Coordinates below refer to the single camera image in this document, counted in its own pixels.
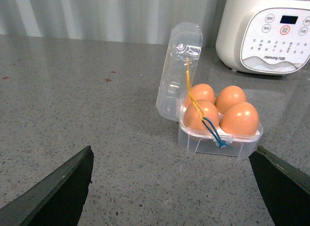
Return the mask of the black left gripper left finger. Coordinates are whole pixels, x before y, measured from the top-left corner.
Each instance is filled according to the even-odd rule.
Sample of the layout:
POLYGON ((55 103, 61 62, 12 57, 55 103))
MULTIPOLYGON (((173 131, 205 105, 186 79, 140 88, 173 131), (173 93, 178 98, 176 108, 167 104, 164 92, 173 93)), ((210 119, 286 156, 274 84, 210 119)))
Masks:
POLYGON ((0 209, 2 226, 76 226, 92 182, 93 151, 86 146, 0 209))

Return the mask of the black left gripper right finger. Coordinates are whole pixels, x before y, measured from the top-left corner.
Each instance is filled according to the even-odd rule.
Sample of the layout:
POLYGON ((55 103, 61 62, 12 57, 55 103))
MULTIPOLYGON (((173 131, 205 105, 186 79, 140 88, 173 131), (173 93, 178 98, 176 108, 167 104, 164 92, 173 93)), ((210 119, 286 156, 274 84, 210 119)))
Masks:
POLYGON ((249 156, 264 204, 276 226, 310 224, 310 176, 262 146, 249 156))

